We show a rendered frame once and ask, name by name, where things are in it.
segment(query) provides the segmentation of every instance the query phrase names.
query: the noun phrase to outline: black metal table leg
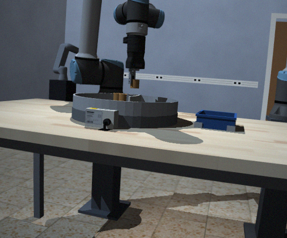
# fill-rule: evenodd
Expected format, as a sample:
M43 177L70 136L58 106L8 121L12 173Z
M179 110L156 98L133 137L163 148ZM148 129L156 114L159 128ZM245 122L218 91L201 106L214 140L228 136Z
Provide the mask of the black metal table leg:
M44 155L33 155L33 203L34 217L44 216Z
M244 223L245 238L287 238L287 191L262 188L256 224Z
M121 167L93 163L92 198L78 212L118 220L130 206L119 200Z

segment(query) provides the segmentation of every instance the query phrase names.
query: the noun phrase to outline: round gray bin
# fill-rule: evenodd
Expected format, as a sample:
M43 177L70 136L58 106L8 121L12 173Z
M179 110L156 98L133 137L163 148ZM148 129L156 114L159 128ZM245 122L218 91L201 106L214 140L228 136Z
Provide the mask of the round gray bin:
M86 108L102 108L119 111L120 128L160 128L177 123L176 100L136 94L127 94L126 101L115 101L113 97L113 93L73 94L72 119L85 123Z

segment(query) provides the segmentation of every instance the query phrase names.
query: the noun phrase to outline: label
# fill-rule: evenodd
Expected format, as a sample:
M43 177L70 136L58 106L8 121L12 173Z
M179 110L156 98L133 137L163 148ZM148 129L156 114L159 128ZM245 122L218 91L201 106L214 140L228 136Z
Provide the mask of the label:
M85 123L102 125L103 112L102 111L86 111Z

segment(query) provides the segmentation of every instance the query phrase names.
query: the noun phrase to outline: wooden tabletop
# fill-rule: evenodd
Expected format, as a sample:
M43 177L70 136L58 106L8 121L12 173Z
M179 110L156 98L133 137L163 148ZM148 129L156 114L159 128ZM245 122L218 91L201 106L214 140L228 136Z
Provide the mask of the wooden tabletop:
M241 119L244 132L194 128L178 113L168 128L86 129L71 118L72 102L0 102L0 138L148 161L287 179L287 123Z

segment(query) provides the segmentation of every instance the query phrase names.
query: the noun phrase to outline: wooden table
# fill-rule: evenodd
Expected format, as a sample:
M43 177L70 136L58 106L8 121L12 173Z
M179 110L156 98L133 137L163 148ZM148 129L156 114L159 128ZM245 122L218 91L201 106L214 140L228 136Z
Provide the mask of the wooden table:
M194 128L195 114L157 129L86 129L72 103L0 102L0 147L34 153L34 217L44 215L44 155L93 162L92 198L79 212L117 220L121 167L261 187L256 224L246 238L284 238L287 224L287 123L241 119L244 131Z

